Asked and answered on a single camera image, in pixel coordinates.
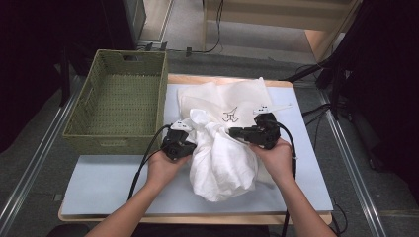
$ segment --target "forearm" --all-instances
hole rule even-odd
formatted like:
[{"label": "forearm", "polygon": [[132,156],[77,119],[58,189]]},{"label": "forearm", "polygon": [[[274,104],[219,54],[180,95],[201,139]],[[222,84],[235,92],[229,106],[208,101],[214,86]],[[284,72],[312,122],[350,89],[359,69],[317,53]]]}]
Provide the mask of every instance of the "forearm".
[{"label": "forearm", "polygon": [[138,222],[160,191],[160,189],[144,186],[129,201],[99,223],[86,236],[131,236]]},{"label": "forearm", "polygon": [[311,206],[293,178],[276,181],[297,236],[335,236]]}]

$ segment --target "hand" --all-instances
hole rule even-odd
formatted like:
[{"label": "hand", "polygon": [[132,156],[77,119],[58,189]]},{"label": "hand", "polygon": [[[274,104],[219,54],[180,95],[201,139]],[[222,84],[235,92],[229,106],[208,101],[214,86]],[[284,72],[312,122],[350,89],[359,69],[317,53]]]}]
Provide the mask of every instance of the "hand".
[{"label": "hand", "polygon": [[163,151],[156,152],[148,160],[148,174],[145,185],[158,191],[163,190],[190,158],[191,156],[183,157],[175,162],[169,159]]},{"label": "hand", "polygon": [[262,149],[255,144],[250,144],[249,147],[259,156],[276,183],[293,179],[292,148],[288,142],[280,138],[271,150]]}]

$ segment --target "table top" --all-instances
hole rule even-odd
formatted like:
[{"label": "table top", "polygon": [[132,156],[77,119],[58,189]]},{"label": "table top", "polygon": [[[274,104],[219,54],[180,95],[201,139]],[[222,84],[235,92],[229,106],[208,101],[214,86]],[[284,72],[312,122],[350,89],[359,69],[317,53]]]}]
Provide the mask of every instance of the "table top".
[{"label": "table top", "polygon": [[[209,81],[216,84],[224,84],[236,82],[237,80],[245,79],[169,74],[169,85],[165,105],[165,122],[173,122],[173,119],[180,116],[177,115],[179,111],[177,100],[172,100],[172,97],[176,98],[177,88]],[[280,114],[276,116],[282,124],[292,131],[292,133],[297,133],[297,135],[293,135],[295,146],[297,147],[297,156],[300,157],[297,161],[297,182],[307,195],[307,198],[314,209],[318,211],[326,223],[330,223],[330,211],[333,207],[314,152],[311,148],[311,143],[302,121],[302,116],[300,115],[300,110],[293,91],[293,84],[269,80],[266,80],[265,82],[274,103],[283,101],[284,98],[287,98],[287,100],[293,104],[292,111],[280,112]],[[98,159],[97,156],[80,156],[73,177],[67,188],[63,205],[58,214],[61,220],[100,221],[126,201],[127,197],[124,190],[127,190],[128,188],[125,186],[130,186],[133,174],[139,164],[140,157],[103,157],[99,158],[101,162],[94,164],[95,160]],[[107,162],[104,162],[106,159],[110,162],[109,164],[113,164],[116,160],[119,160],[120,164],[109,166],[107,165]],[[92,164],[96,167],[95,172],[89,172],[89,169],[92,169]],[[109,177],[108,174],[114,172],[109,169],[132,169],[132,172],[128,172],[126,177],[124,177],[121,173],[125,173],[126,170],[114,170],[115,172],[120,172],[120,174],[117,175],[117,178],[113,178],[109,181],[113,183],[113,185],[110,185],[106,180],[103,180],[103,178],[98,178],[98,176],[101,175],[101,172]],[[138,180],[137,190],[141,186],[141,183],[145,182],[145,177],[146,169],[142,172],[140,179]],[[98,180],[94,183],[95,181],[93,180],[95,179],[102,179],[105,184],[98,184],[100,183]],[[276,187],[268,187],[260,184],[256,186],[256,192],[248,192],[240,197],[233,197],[224,203],[217,204],[208,203],[194,195],[192,187],[188,182],[188,170],[185,168],[183,172],[180,172],[175,181],[172,182],[173,184],[170,184],[154,201],[141,222],[209,224],[281,224],[284,222],[286,207],[281,194]],[[92,203],[98,202],[101,203],[99,205],[104,206],[102,207],[103,209],[95,209],[92,207]]]}]

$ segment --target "table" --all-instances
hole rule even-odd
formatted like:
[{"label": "table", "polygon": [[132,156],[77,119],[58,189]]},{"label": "table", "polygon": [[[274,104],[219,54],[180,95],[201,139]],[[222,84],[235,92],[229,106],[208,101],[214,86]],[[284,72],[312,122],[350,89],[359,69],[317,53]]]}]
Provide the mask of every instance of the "table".
[{"label": "table", "polygon": [[[203,49],[207,23],[215,21],[220,0],[204,1]],[[305,29],[317,62],[346,32],[362,0],[224,0],[221,21]]]},{"label": "table", "polygon": [[[173,90],[173,88],[176,88],[178,86],[186,86],[186,84],[200,84],[208,81],[213,81],[216,84],[223,84],[234,82],[237,80],[245,79],[169,74],[169,85],[164,116],[165,123],[170,123],[176,120],[176,115],[174,111],[177,110],[177,100],[173,100],[174,96],[176,96],[176,90]],[[268,86],[268,89],[272,89],[274,91],[280,89],[283,90],[283,92],[288,91],[288,97],[293,102],[295,110],[299,113],[299,107],[297,105],[296,97],[293,91],[293,85],[291,83],[280,81],[266,81],[266,84]],[[285,95],[278,95],[278,93],[272,94],[271,91],[270,94],[274,102],[278,100],[276,99],[278,96]],[[285,114],[283,114],[282,117],[285,121],[287,121],[287,116],[285,116]],[[312,148],[310,149],[311,146],[309,144],[307,145],[306,143],[307,140],[309,143],[309,138],[306,134],[302,117],[299,114],[299,116],[292,116],[289,119],[298,120],[298,124],[302,123],[303,128],[303,130],[300,132],[300,135],[294,138],[296,147],[301,147],[302,145],[305,146],[304,149],[299,149],[301,150],[301,152],[297,151],[297,153],[301,156],[302,160],[300,165],[297,165],[297,182],[300,184],[301,189],[306,193],[307,198],[313,203],[313,206],[318,210],[323,220],[329,224],[331,222],[330,211],[333,209],[333,206],[331,205],[331,201],[327,189],[324,185],[324,181],[321,176],[321,172],[319,170],[317,161],[315,159],[315,155],[312,151]],[[96,156],[80,156],[79,162],[77,163],[76,168],[74,170],[73,177],[71,178],[71,181],[69,183],[66,198],[64,199],[63,205],[61,206],[61,209],[58,214],[61,220],[100,221],[104,217],[106,217],[107,214],[111,213],[114,209],[118,208],[121,204],[125,202],[127,198],[127,194],[125,194],[125,191],[127,191],[127,188],[130,186],[130,182],[132,180],[131,174],[135,173],[137,169],[137,164],[139,164],[140,157],[120,156],[118,158],[112,156],[104,156],[101,158],[101,162],[95,164],[96,158]],[[122,165],[117,164],[118,162],[120,162],[118,161],[119,159],[124,159]],[[118,184],[110,185],[107,183],[106,179],[109,179],[111,173],[115,172],[115,170],[113,170],[114,167],[112,166],[113,162],[116,162],[116,166],[121,166],[121,170],[116,175],[116,177],[124,176],[127,170],[130,171],[127,175],[127,179],[121,178],[122,180],[117,181],[119,182]],[[96,167],[95,172],[89,172],[89,166],[92,167],[92,164],[94,167]],[[101,170],[100,168],[103,165],[105,165],[105,170]],[[90,192],[88,183],[91,182],[90,179],[92,179],[93,177],[90,173],[100,174],[101,172],[105,174],[105,176],[103,176],[103,178],[99,178],[99,181],[97,183],[93,183],[91,188],[99,187],[98,189],[101,189],[101,192],[104,193],[90,193],[87,194],[86,197],[83,197],[84,194],[82,194],[81,191],[87,191],[87,193]],[[188,173],[186,172],[187,171],[185,171],[185,169],[184,171],[180,171],[180,174],[178,174],[176,179],[162,192],[160,197],[154,201],[150,209],[147,210],[147,213],[145,217],[141,219],[141,222],[206,224],[284,223],[284,214],[286,208],[277,188],[267,188],[265,186],[259,185],[256,189],[260,189],[262,190],[262,192],[249,192],[240,197],[235,197],[236,199],[232,199],[230,203],[225,202],[221,204],[212,204],[200,200],[198,196],[194,196],[194,194],[192,193],[191,185],[188,185],[189,179]],[[138,189],[141,186],[141,182],[145,182],[145,171],[141,173],[140,179],[138,180]],[[171,203],[169,205],[167,204],[168,197],[173,197],[170,199]],[[93,204],[102,201],[102,199],[104,199],[105,201],[110,201],[110,203],[112,202],[112,200],[107,199],[115,200],[111,203],[111,205],[113,206],[109,206],[107,202],[104,203],[104,207],[106,208],[106,210],[98,211],[97,209],[95,209],[94,211],[89,212],[90,210],[87,210],[87,208],[91,208],[91,204],[81,203],[87,199],[90,199],[92,201],[91,203]],[[240,204],[242,204],[241,207],[247,208],[247,210],[243,212],[241,210],[241,207],[234,207],[235,205],[240,206]],[[80,208],[81,211],[85,211],[85,213],[80,214],[80,211],[77,212],[78,210],[75,210],[77,208]]]}]

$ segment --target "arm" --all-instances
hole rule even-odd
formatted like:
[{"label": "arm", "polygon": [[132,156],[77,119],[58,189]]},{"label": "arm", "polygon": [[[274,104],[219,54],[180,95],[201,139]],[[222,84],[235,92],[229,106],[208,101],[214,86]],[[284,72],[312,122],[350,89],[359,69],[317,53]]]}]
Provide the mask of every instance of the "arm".
[{"label": "arm", "polygon": [[148,161],[145,185],[124,205],[99,223],[86,236],[131,236],[144,213],[164,187],[173,180],[190,157],[171,162],[164,152],[155,153]]},{"label": "arm", "polygon": [[336,236],[315,212],[293,178],[290,145],[279,139],[272,150],[264,150],[253,144],[250,145],[250,149],[260,157],[280,189],[293,220],[296,234],[298,236]]}]

